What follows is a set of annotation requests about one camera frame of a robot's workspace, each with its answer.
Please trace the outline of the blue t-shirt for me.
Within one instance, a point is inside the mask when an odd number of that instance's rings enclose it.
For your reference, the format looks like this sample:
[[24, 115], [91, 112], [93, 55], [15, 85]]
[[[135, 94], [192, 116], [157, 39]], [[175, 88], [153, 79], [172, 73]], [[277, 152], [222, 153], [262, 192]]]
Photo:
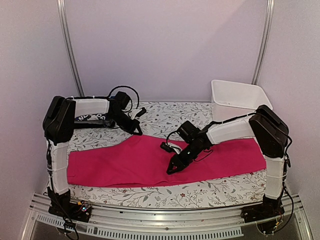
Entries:
[[96, 113], [96, 114], [86, 114], [75, 118], [75, 121], [108, 121], [109, 118], [107, 114]]

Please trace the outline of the pink garment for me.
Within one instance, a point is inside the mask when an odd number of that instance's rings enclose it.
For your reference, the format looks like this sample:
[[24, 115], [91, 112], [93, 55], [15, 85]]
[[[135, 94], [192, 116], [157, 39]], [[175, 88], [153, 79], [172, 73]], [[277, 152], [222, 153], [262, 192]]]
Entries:
[[119, 144], [72, 151], [67, 182], [100, 188], [166, 187], [252, 173], [266, 168], [261, 150], [252, 138], [220, 143], [202, 152], [196, 162], [167, 174], [173, 153], [161, 149], [162, 138], [130, 136]]

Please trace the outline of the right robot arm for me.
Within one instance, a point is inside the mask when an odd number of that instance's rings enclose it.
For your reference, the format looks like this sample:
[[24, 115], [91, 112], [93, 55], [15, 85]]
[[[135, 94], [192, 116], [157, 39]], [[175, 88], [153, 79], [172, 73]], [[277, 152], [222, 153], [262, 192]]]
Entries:
[[254, 112], [223, 121], [212, 121], [204, 128], [184, 122], [176, 132], [187, 146], [170, 159], [167, 174], [187, 168], [210, 147], [242, 138], [255, 138], [266, 160], [266, 188], [258, 213], [269, 218], [281, 205], [284, 192], [285, 168], [290, 165], [288, 147], [292, 144], [288, 126], [267, 105]]

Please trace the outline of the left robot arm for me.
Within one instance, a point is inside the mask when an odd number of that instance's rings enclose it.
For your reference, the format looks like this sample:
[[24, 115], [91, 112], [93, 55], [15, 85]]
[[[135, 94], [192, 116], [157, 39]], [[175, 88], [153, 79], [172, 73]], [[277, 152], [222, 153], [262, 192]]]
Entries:
[[141, 136], [143, 134], [140, 122], [130, 118], [123, 112], [127, 102], [125, 94], [120, 97], [63, 97], [54, 96], [42, 127], [47, 141], [47, 170], [50, 179], [50, 190], [55, 209], [63, 216], [70, 217], [74, 213], [74, 205], [70, 201], [70, 189], [67, 180], [68, 146], [77, 117], [92, 114], [106, 114], [121, 130]]

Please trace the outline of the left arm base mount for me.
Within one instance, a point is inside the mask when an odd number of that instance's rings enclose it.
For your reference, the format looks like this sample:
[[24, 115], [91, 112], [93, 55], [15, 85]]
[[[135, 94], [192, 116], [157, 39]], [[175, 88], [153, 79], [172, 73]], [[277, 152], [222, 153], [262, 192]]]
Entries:
[[92, 213], [92, 204], [81, 200], [70, 202], [68, 198], [51, 199], [48, 212], [59, 217], [88, 223]]

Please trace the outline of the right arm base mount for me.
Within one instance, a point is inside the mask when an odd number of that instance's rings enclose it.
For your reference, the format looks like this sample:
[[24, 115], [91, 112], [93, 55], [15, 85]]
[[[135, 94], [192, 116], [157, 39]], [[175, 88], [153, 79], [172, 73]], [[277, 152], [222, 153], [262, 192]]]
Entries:
[[264, 235], [274, 234], [277, 230], [283, 214], [285, 213], [281, 200], [264, 198], [262, 203], [246, 206], [241, 209], [240, 217], [245, 223], [262, 221], [269, 218], [273, 220], [258, 223], [257, 229]]

